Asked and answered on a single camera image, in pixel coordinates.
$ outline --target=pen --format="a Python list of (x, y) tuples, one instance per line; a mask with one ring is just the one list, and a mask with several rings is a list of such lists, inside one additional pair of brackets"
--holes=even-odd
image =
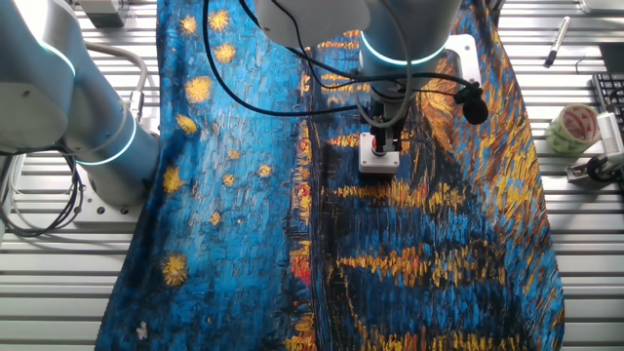
[(550, 48), (550, 54), (548, 55), (548, 58), (546, 58), (546, 62), (544, 63), (544, 65), (547, 68), (553, 65), (553, 63), (555, 62), (555, 59), (557, 58), (557, 51), (559, 50), (559, 48), (562, 45), (562, 42), (564, 41), (567, 28), (569, 27), (569, 22), (571, 20), (572, 19), (570, 17), (565, 17), (564, 21), (562, 22), (562, 25), (559, 27), (559, 33), (557, 33), (557, 39), (553, 43), (553, 46)]

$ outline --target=blue fabric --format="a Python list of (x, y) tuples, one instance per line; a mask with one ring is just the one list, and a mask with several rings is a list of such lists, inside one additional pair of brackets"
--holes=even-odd
[[(419, 94), (390, 181), (359, 177), (354, 113), (259, 115), (216, 83), (203, 2), (158, 1), (161, 162), (96, 350), (557, 350), (564, 301), (539, 166), (511, 64), (481, 0), (475, 37), (490, 116)], [(211, 1), (221, 75), (247, 102), (353, 103), (270, 43), (238, 2)], [(359, 34), (314, 49), (343, 70)], [(444, 56), (438, 70), (454, 73)], [(319, 72), (326, 84), (344, 82)], [(425, 89), (454, 92), (448, 82)]]

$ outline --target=glowing blue ring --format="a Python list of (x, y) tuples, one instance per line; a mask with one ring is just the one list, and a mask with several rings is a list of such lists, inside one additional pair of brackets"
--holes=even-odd
[(109, 157), (109, 158), (105, 159), (104, 161), (99, 161), (99, 162), (81, 162), (81, 161), (76, 161), (76, 163), (79, 163), (79, 164), (81, 164), (83, 166), (99, 166), (99, 165), (103, 165), (103, 164), (109, 163), (109, 162), (115, 160), (116, 158), (118, 158), (119, 156), (123, 155), (124, 152), (126, 152), (126, 150), (128, 150), (130, 145), (135, 140), (135, 135), (136, 134), (137, 134), (137, 121), (135, 119), (133, 119), (133, 134), (130, 136), (130, 140), (128, 141), (126, 146), (124, 146), (124, 148), (121, 149), (121, 151), (117, 152), (117, 154), (115, 156)]
[[(384, 56), (382, 54), (380, 54), (377, 50), (373, 49), (371, 44), (369, 44), (369, 41), (367, 40), (367, 38), (364, 36), (364, 32), (362, 32), (362, 41), (364, 42), (364, 45), (367, 47), (367, 49), (369, 49), (369, 51), (375, 55), (378, 59), (381, 59), (384, 62), (388, 62), (390, 64), (396, 64), (396, 65), (408, 65), (408, 62), (406, 60), (399, 60), (399, 59), (393, 59), (393, 58), (389, 58), (387, 56)], [(430, 59), (433, 59), (434, 57), (436, 57), (437, 55), (439, 55), (442, 51), (445, 50), (445, 47), (447, 46), (447, 43), (445, 43), (442, 48), (438, 49), (435, 53), (429, 55), (426, 58), (419, 58), (419, 59), (415, 59), (411, 62), (411, 64), (421, 64), (423, 62), (426, 62)]]
[(69, 68), (71, 68), (71, 72), (74, 74), (74, 77), (76, 76), (76, 69), (74, 68), (74, 65), (71, 64), (71, 61), (69, 60), (69, 58), (67, 58), (67, 56), (65, 56), (62, 52), (60, 52), (59, 49), (53, 47), (52, 45), (44, 41), (39, 41), (39, 45), (41, 45), (42, 48), (54, 53), (59, 58), (64, 60), (69, 65)]

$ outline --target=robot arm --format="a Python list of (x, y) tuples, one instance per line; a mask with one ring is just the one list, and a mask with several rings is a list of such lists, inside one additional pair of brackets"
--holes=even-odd
[(60, 146), (112, 205), (147, 194), (158, 140), (91, 60), (63, 0), (0, 1), (0, 151)]

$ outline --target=aluminum slatted table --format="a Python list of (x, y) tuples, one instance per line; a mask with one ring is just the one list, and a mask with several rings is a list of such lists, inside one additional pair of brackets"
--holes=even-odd
[[(143, 125), (159, 120), (156, 2), (135, 0), (136, 17), (111, 35), (78, 17), (86, 40), (141, 55), (149, 68)], [(555, 65), (542, 66), (564, 16), (570, 30)], [(624, 41), (624, 18), (586, 16), (572, 0), (507, 0), (500, 20), (505, 44), (525, 96), (543, 176), (553, 241), (565, 288), (565, 351), (624, 351), (624, 203), (617, 185), (588, 191), (566, 182), (565, 167), (603, 152), (590, 148), (579, 160), (559, 158), (544, 130), (569, 103), (595, 105), (590, 79), (605, 71), (598, 44)], [(138, 70), (121, 58), (93, 58), (122, 98)], [(35, 224), (47, 225), (64, 206), (69, 171), (55, 154), (26, 158), (19, 206)], [(93, 350), (99, 321), (132, 239), (134, 224), (110, 221), (54, 237), (23, 240), (6, 234), (0, 247), (0, 351)]]

